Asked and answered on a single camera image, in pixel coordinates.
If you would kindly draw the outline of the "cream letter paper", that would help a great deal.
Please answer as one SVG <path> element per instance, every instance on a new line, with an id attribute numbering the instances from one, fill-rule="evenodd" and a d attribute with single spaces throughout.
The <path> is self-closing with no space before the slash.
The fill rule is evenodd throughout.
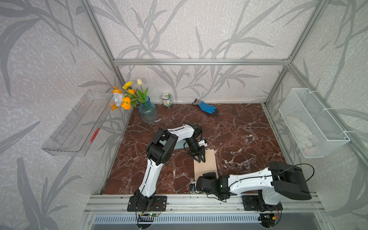
<path id="1" fill-rule="evenodd" d="M 216 158 L 215 158 L 215 151 L 213 149 L 207 149 L 205 152 L 206 162 L 198 163 L 194 160 L 194 175 L 195 175 L 195 182 L 198 180 L 200 176 L 205 173 L 215 172 L 216 177 L 218 177 L 217 165 L 216 165 Z"/>

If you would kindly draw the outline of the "light blue envelope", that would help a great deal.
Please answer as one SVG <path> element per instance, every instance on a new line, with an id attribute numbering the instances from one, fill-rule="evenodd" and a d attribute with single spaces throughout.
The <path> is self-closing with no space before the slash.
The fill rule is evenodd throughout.
<path id="1" fill-rule="evenodd" d="M 159 140 L 159 143 L 163 145 L 163 149 L 170 149 L 172 146 L 172 142 L 169 139 Z M 186 143 L 186 140 L 178 140 L 173 149 L 177 150 L 177 149 L 184 149 L 184 148 L 188 148 L 188 144 Z"/>

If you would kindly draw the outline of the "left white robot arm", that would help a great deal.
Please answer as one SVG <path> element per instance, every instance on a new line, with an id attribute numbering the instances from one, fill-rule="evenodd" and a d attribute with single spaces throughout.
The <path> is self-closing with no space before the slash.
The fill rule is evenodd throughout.
<path id="1" fill-rule="evenodd" d="M 206 161 L 206 142 L 199 144 L 197 140 L 201 135 L 202 126 L 199 124 L 185 124 L 174 129 L 158 129 L 147 146 L 147 168 L 143 181 L 133 196 L 138 207 L 147 209 L 152 206 L 161 169 L 169 161 L 177 142 L 184 140 L 189 147 L 187 153 L 198 163 Z"/>

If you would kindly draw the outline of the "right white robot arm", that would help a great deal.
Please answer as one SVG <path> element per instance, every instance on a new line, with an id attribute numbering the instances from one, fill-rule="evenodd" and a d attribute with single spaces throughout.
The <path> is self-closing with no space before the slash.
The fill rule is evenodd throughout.
<path id="1" fill-rule="evenodd" d="M 209 172 L 192 183 L 190 190 L 215 195 L 221 201 L 245 192 L 258 191 L 261 206 L 276 206 L 283 198 L 310 200 L 308 180 L 300 165 L 271 162 L 269 167 L 257 172 L 223 175 L 219 178 L 214 172 Z"/>

